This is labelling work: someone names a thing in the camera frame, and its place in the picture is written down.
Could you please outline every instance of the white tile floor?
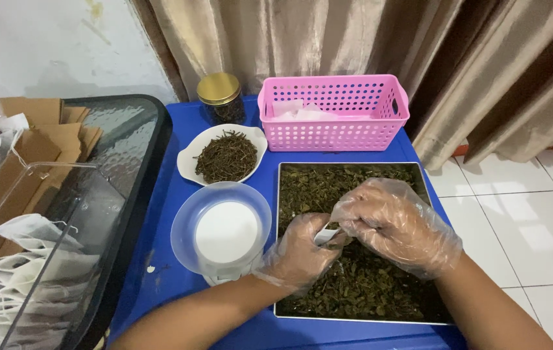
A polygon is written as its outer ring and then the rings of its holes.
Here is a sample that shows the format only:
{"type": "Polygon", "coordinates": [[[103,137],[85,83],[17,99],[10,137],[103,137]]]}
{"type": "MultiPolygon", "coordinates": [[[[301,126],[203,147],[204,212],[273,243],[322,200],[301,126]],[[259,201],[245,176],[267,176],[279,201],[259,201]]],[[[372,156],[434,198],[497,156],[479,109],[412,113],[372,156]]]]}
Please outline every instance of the white tile floor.
{"type": "Polygon", "coordinates": [[[553,151],[451,159],[428,176],[465,251],[553,338],[553,151]]]}

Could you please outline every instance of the jar lid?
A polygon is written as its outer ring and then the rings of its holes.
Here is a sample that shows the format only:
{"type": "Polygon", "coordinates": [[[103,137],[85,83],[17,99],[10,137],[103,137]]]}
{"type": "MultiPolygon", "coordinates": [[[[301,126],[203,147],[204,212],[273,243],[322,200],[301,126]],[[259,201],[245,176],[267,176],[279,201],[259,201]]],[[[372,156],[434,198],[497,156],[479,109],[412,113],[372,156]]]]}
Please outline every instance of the jar lid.
{"type": "Polygon", "coordinates": [[[240,82],[228,73],[208,74],[198,83],[197,93],[198,99],[207,105],[224,105],[240,94],[240,82]]]}

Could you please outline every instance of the plastic glove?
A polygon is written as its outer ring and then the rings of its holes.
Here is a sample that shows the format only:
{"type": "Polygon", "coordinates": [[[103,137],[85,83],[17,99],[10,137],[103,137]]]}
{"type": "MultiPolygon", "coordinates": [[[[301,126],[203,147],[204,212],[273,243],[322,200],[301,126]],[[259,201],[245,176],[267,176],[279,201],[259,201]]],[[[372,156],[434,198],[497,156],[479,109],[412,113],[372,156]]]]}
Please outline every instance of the plastic glove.
{"type": "Polygon", "coordinates": [[[463,249],[460,237],[404,181],[367,179],[339,199],[331,221],[425,280],[454,268],[463,249]]]}
{"type": "Polygon", "coordinates": [[[319,247],[315,244],[316,234],[329,219],[330,215],[319,213],[296,216],[283,237],[263,255],[264,265],[253,274],[291,292],[308,291],[341,255],[347,238],[337,234],[319,247]]]}

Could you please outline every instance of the white bowl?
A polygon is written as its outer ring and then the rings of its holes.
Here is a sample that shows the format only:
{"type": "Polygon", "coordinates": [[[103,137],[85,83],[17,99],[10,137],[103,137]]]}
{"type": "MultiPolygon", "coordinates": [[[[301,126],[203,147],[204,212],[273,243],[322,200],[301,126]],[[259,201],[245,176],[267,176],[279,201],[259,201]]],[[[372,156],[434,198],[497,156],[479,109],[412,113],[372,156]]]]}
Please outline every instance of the white bowl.
{"type": "Polygon", "coordinates": [[[209,145],[209,142],[212,139],[222,136],[224,131],[238,131],[246,134],[246,138],[257,147],[257,162],[255,163],[255,168],[250,172],[245,178],[239,180],[238,182],[244,182],[257,170],[261,159],[268,148],[268,140],[266,135],[259,128],[252,128],[250,126],[243,126],[237,124],[222,124],[213,126],[202,133],[198,134],[192,142],[183,150],[179,152],[177,156],[177,169],[184,179],[194,181],[195,183],[203,186],[209,185],[205,180],[203,180],[203,175],[196,175],[197,159],[203,148],[209,145]]]}

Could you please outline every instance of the blue table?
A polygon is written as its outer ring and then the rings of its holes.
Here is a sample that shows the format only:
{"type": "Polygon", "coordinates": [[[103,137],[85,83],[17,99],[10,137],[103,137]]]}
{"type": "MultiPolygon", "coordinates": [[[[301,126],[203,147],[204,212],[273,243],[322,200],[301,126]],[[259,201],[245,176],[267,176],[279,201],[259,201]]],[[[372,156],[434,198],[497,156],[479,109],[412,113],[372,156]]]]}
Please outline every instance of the blue table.
{"type": "MultiPolygon", "coordinates": [[[[244,98],[246,123],[261,126],[257,97],[244,98]]],[[[207,288],[199,274],[186,270],[172,253],[170,232],[175,214],[200,186],[179,175],[175,164],[180,149],[207,129],[207,116],[200,102],[167,106],[173,122],[173,136],[163,159],[142,232],[126,274],[116,313],[110,325],[111,340],[156,306],[207,288]],[[146,268],[154,266],[153,273],[146,268]]],[[[257,189],[276,217],[277,169],[282,162],[419,162],[402,129],[384,152],[270,152],[245,183],[257,189]]],[[[439,215],[449,222],[426,177],[429,196],[439,215]]],[[[274,242],[274,227],[268,244],[274,242]]],[[[453,326],[427,326],[383,322],[297,320],[277,318],[271,308],[244,323],[213,346],[213,349],[466,349],[464,339],[453,326]]]]}

